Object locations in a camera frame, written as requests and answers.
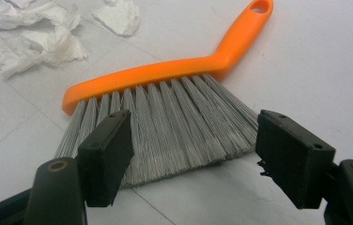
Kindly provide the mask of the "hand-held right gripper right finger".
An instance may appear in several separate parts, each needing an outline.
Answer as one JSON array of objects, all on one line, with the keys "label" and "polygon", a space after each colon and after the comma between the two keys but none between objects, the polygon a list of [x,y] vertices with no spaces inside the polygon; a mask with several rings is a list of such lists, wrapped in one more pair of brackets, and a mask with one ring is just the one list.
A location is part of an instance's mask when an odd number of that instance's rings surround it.
[{"label": "hand-held right gripper right finger", "polygon": [[335,149],[290,117],[263,110],[257,118],[255,153],[270,177],[298,209],[316,209]]}]

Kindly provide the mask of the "large white paper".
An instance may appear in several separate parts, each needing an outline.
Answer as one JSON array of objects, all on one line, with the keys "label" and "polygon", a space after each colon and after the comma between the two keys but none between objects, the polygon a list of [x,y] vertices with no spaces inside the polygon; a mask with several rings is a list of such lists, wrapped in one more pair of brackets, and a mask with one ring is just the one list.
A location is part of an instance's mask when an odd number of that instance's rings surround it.
[{"label": "large white paper", "polygon": [[0,0],[0,75],[8,79],[41,63],[60,66],[86,58],[72,34],[80,23],[76,8],[53,1]]}]

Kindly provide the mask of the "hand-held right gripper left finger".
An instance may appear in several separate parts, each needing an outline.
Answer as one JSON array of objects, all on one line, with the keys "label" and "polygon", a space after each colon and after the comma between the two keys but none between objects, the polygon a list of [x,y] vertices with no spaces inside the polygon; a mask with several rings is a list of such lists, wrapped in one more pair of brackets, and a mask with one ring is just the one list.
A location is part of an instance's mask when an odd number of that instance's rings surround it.
[{"label": "hand-held right gripper left finger", "polygon": [[106,116],[78,147],[77,161],[88,207],[114,204],[134,156],[130,116],[130,111]]}]

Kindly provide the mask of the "orange brush with grey bristles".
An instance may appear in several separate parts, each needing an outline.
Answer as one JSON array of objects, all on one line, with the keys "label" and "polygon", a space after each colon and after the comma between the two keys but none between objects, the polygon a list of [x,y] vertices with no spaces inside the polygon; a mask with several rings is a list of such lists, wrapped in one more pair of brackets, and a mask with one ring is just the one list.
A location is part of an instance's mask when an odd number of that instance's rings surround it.
[{"label": "orange brush with grey bristles", "polygon": [[253,151],[257,115],[221,84],[273,11],[252,0],[208,56],[121,70],[75,84],[63,98],[70,123],[56,151],[78,147],[108,115],[130,111],[134,156],[121,187],[139,187]]}]

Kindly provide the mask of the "small white paper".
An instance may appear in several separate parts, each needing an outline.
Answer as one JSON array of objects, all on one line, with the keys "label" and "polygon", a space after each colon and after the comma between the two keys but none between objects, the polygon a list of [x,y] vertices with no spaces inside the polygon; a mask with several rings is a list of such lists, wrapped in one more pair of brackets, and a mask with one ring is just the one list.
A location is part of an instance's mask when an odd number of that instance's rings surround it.
[{"label": "small white paper", "polygon": [[92,15],[121,37],[133,36],[140,23],[140,9],[133,0],[106,0],[106,5],[93,9]]}]

